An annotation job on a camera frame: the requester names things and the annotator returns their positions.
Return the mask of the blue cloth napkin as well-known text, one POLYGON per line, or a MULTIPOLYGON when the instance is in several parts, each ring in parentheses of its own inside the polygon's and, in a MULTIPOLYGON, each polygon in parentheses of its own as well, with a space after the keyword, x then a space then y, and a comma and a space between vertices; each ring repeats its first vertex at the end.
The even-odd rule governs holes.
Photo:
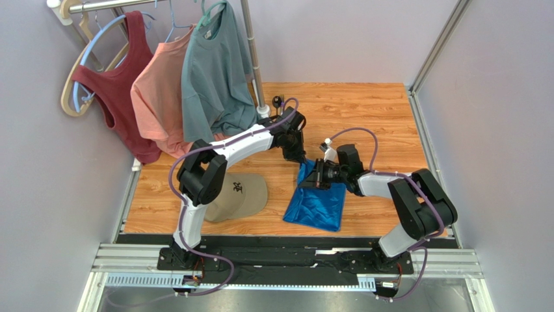
POLYGON ((297 187, 282 220, 337 232, 341 228, 346 193, 346 186, 337 183, 328 190, 297 187))

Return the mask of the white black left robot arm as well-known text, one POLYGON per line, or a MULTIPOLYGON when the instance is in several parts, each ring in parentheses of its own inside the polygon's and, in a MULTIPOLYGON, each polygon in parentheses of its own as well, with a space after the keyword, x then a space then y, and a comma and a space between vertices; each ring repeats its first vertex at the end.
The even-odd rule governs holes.
POLYGON ((179 182, 179 187, 171 190, 181 200, 174 242, 188 252, 199 245, 208 205, 220 194, 227 169, 235 163, 273 148, 280 148, 287 161, 304 163, 305 124, 305 116, 296 108, 288 107, 282 115, 264 118, 226 140, 194 142, 190 152, 170 169, 179 182))

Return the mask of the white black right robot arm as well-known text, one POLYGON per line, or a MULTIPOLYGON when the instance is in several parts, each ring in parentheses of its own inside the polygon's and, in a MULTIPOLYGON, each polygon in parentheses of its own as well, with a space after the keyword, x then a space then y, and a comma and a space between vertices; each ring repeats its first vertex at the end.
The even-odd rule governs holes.
POLYGON ((372 249, 384 259, 398 257, 443 233, 458 218, 452 201, 429 170, 402 174, 366 169, 353 144, 337 148, 337 161, 317 159, 299 186, 328 190, 338 184, 357 196, 392 200, 399 223, 372 249))

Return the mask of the white clothes rack foot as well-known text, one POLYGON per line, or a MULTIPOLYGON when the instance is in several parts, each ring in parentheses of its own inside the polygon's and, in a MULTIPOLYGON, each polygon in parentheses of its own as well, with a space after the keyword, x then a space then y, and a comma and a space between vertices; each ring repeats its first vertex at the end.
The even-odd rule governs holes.
POLYGON ((264 118, 269 118, 271 114, 271 108, 268 105, 259 105, 256 107, 256 112, 260 120, 264 118))

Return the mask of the black spoon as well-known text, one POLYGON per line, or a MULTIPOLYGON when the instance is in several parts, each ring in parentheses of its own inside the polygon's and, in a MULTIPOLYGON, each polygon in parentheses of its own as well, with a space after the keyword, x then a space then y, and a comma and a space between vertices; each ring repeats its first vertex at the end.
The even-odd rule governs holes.
POLYGON ((283 113, 284 100, 282 96, 274 96, 272 98, 272 106, 276 109, 276 114, 281 115, 283 113))

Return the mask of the beige baseball cap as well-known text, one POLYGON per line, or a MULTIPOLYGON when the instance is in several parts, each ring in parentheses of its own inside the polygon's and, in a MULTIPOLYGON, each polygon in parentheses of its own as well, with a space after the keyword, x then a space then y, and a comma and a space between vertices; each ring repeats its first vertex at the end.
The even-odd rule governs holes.
POLYGON ((268 189, 262 175, 227 172, 222 190, 209 204, 204 220, 219 223, 256 215, 264 210, 267 200, 268 189))

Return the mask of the teal t-shirt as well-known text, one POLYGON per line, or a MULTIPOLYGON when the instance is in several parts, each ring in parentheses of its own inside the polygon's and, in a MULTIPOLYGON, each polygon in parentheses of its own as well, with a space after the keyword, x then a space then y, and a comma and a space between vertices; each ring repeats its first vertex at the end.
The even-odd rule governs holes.
POLYGON ((237 28, 233 7, 219 1, 213 15, 193 29, 181 74, 183 139, 212 142, 257 123, 249 90, 250 53, 237 28))

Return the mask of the pink t-shirt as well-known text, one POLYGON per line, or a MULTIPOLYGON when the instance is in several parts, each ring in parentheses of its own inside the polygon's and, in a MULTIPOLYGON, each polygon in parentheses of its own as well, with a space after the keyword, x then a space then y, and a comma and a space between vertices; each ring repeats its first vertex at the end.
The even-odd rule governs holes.
POLYGON ((183 139, 181 74, 192 31, 171 42, 160 43, 148 65, 132 84, 130 96, 143 138, 179 158, 191 143, 183 139))

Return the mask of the teal clothes hanger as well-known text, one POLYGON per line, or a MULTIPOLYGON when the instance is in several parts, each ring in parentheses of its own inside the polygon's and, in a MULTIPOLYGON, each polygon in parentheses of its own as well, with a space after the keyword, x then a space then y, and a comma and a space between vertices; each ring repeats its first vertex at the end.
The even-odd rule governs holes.
POLYGON ((210 7, 205 6, 205 0, 201 0, 201 9, 202 9, 202 17, 200 18, 199 22, 196 24, 196 29, 199 30, 200 28, 206 26, 210 20, 211 20, 211 11, 218 7, 225 7, 228 2, 227 1, 218 1, 213 3, 210 7))

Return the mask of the maroon tank top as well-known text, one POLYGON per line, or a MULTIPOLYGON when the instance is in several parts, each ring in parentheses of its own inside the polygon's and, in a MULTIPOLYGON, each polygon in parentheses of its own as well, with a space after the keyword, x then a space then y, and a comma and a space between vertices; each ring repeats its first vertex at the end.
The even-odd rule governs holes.
POLYGON ((161 150, 154 141, 141 137, 130 92, 153 53, 147 43, 141 12, 125 13, 124 23, 129 34, 129 51, 121 65, 101 73, 78 65, 72 79, 95 93, 107 127, 120 137, 140 163, 150 164, 160 157, 161 150))

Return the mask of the wooden clothes hanger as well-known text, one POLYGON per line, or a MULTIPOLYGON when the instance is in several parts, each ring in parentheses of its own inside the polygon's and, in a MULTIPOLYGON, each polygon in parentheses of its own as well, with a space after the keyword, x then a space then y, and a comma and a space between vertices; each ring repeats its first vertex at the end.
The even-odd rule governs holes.
POLYGON ((106 66, 104 66, 98 58, 93 53, 94 45, 99 42, 99 39, 107 32, 113 29, 116 26, 122 27, 122 19, 124 18, 124 15, 120 16, 120 19, 117 20, 116 18, 114 21, 111 22, 110 25, 106 25, 104 27, 100 27, 99 31, 94 33, 90 29, 90 17, 88 15, 88 28, 90 29, 90 32, 95 35, 95 38, 92 43, 92 47, 89 47, 86 50, 82 50, 81 54, 78 56, 77 60, 75 61, 74 65, 72 66, 67 80, 62 87, 62 94, 60 97, 60 106, 62 110, 71 117, 80 117, 82 116, 90 107, 92 104, 95 95, 86 95, 84 99, 81 99, 79 97, 79 94, 81 93, 81 85, 74 79, 74 74, 77 71, 77 69, 80 66, 85 66, 88 62, 90 62, 93 65, 93 68, 100 72, 106 72, 109 70, 113 70, 117 67, 117 65, 121 64, 123 61, 126 53, 129 51, 129 44, 126 43, 123 48, 116 54, 116 56, 113 58, 113 60, 106 66))

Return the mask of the metal clothes rack pole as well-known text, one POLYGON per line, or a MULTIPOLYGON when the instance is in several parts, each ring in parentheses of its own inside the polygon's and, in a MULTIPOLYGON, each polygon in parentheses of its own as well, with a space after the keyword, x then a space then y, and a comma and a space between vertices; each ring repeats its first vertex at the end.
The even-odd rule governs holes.
MULTIPOLYGON (((84 50, 92 47, 91 41, 93 41, 93 39, 95 38, 95 35, 92 34, 90 32, 90 29, 88 28, 89 12, 112 10, 113 14, 116 16, 116 19, 119 20, 120 16, 124 15, 124 7, 143 5, 147 3, 147 1, 139 0, 100 1, 94 3, 82 1, 46 1, 47 7, 52 10, 61 24, 72 29, 73 36, 75 37, 77 42, 83 46, 84 50)), ((254 93, 256 96, 257 105, 268 105, 265 103, 265 96, 263 93, 263 85, 261 81, 259 60, 257 57, 249 3, 247 0, 241 0, 240 3, 241 9, 243 11, 243 21, 246 29, 246 40, 248 42, 250 58, 252 61, 252 69, 254 75, 252 85, 254 86, 254 93)))

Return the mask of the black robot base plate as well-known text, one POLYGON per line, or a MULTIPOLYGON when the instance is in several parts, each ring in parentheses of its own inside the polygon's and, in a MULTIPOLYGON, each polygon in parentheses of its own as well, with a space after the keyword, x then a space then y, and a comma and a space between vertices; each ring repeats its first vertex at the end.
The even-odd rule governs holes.
POLYGON ((222 272, 230 266, 217 257, 225 257, 235 267, 302 267, 302 268, 334 268, 337 271, 353 274, 413 274, 413 262, 408 253, 388 264, 378 264, 377 258, 370 248, 332 248, 318 250, 315 248, 292 247, 221 247, 208 248, 202 246, 200 251, 211 254, 212 257, 200 257, 186 251, 172 251, 171 248, 161 248, 156 268, 159 270, 196 270, 222 272))

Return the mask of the aluminium frame rail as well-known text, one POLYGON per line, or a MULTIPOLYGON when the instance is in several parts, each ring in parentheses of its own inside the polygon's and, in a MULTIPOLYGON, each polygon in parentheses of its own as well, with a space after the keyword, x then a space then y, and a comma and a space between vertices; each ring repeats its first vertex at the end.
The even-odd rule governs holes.
POLYGON ((274 291, 360 291, 389 302, 395 296, 386 286, 407 287, 404 295, 413 298, 425 280, 462 281, 462 298, 474 311, 493 311, 477 255, 473 250, 420 248, 407 252, 413 262, 413 274, 353 274, 334 268, 236 267, 229 264, 222 272, 196 270, 159 270, 156 268, 161 245, 102 244, 92 265, 81 297, 80 311, 97 311, 107 287, 158 287, 173 292, 185 289, 207 291, 216 286, 228 290, 274 291))

